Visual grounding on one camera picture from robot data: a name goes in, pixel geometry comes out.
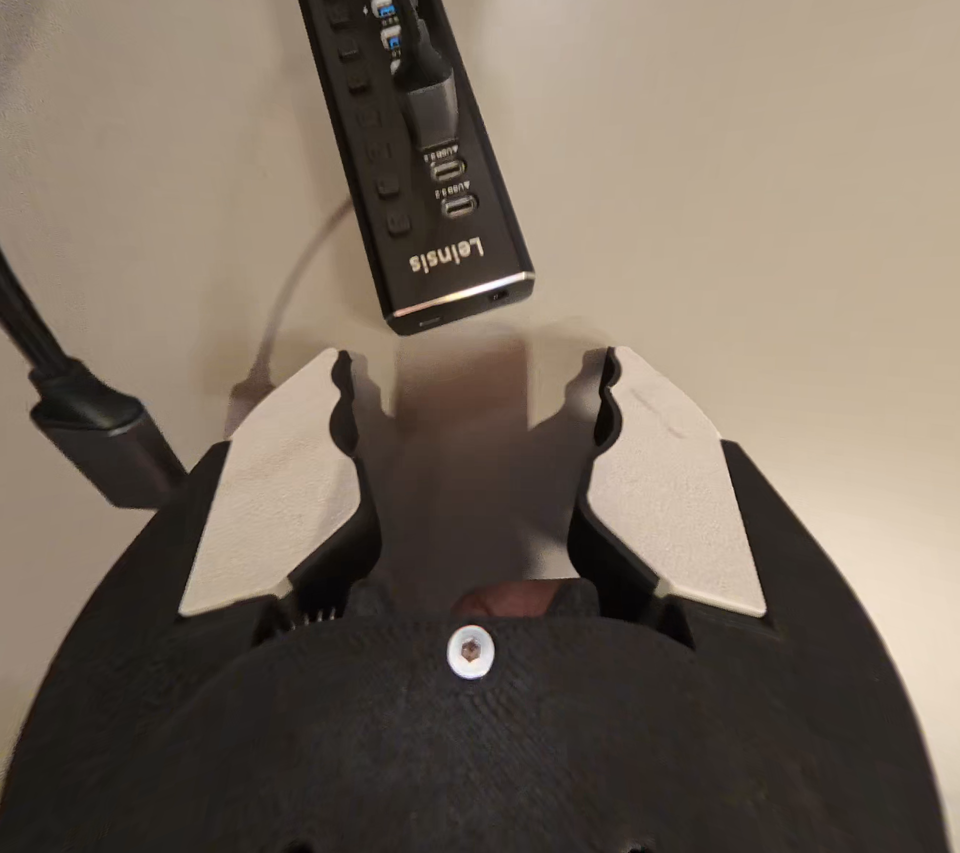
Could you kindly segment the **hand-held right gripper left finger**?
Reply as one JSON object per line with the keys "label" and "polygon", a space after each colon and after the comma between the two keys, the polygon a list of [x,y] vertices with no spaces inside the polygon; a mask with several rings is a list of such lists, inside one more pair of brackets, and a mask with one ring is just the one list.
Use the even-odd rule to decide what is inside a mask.
{"label": "hand-held right gripper left finger", "polygon": [[229,439],[179,615],[263,598],[303,618],[342,608],[381,554],[358,446],[353,360],[327,349]]}

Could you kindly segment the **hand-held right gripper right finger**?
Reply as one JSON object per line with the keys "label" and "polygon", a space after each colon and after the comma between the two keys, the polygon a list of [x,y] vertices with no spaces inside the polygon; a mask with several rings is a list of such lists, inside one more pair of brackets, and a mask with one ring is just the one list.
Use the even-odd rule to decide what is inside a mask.
{"label": "hand-held right gripper right finger", "polygon": [[606,616],[684,600],[762,618],[766,599],[721,436],[633,350],[606,350],[567,549]]}

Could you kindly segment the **black multi-port hub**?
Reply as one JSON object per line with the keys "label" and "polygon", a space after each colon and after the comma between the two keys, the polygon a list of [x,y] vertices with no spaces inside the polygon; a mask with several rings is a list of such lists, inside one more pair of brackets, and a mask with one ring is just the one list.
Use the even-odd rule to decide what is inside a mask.
{"label": "black multi-port hub", "polygon": [[535,269],[442,0],[298,0],[379,307],[402,336]]}

